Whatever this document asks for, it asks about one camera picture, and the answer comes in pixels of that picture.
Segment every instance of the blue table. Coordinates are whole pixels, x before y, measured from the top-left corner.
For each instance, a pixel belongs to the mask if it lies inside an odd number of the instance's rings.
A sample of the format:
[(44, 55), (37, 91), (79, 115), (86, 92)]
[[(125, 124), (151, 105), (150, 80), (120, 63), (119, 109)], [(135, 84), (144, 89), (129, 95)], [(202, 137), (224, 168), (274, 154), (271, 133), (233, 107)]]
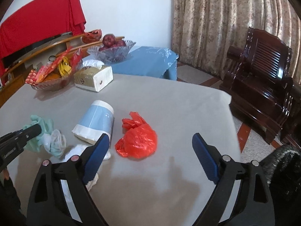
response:
[[(176, 81), (178, 57), (167, 48), (134, 46), (124, 61), (106, 65), (112, 66), (115, 74), (152, 76)], [(89, 55), (83, 61), (88, 59), (94, 59), (94, 56)]]

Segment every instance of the person's hand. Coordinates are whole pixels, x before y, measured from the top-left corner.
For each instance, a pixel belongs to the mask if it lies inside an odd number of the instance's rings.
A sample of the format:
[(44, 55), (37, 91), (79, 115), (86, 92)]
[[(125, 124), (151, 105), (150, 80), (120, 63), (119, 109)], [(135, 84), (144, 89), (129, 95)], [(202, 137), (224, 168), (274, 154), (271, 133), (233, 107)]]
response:
[(3, 170), (3, 175), (4, 175), (4, 179), (5, 180), (9, 180), (9, 172), (8, 172), (7, 168), (5, 168)]

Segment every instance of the dark wooden chair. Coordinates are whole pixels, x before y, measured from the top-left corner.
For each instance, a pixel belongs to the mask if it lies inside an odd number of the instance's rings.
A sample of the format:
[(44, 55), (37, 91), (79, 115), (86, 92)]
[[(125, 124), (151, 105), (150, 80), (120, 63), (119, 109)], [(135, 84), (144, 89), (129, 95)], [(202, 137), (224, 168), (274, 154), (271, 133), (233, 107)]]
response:
[[(298, 92), (296, 95), (301, 96), (301, 85), (294, 84), (291, 92)], [(298, 96), (293, 98), (290, 115), (281, 130), (280, 141), (301, 149), (301, 98)]]
[(278, 37), (249, 28), (244, 49), (230, 46), (233, 59), (221, 90), (231, 105), (266, 128), (265, 141), (274, 140), (292, 107), (293, 79), (287, 76), (292, 50)]

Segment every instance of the white wall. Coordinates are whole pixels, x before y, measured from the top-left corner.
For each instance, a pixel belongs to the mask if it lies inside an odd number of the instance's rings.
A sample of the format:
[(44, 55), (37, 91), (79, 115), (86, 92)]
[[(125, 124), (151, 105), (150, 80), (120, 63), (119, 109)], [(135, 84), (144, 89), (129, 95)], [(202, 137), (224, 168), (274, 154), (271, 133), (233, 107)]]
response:
[[(2, 21), (30, 1), (14, 0)], [(103, 34), (123, 35), (137, 45), (170, 47), (171, 0), (80, 1), (87, 21), (86, 31), (100, 28)]]

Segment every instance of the blue gripper pad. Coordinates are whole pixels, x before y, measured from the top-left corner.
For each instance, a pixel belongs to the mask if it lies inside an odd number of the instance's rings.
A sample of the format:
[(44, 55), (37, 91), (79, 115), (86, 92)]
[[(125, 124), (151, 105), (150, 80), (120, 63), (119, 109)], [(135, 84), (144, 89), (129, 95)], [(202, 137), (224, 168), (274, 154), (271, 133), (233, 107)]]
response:
[(199, 133), (193, 135), (192, 147), (207, 178), (217, 184), (219, 182), (219, 161), (222, 157), (219, 151), (214, 146), (206, 144)]
[(92, 181), (109, 149), (110, 139), (109, 136), (103, 134), (103, 138), (99, 139), (95, 143), (95, 150), (90, 155), (88, 161), (85, 164), (85, 174), (82, 178), (82, 182), (87, 184), (89, 181)]

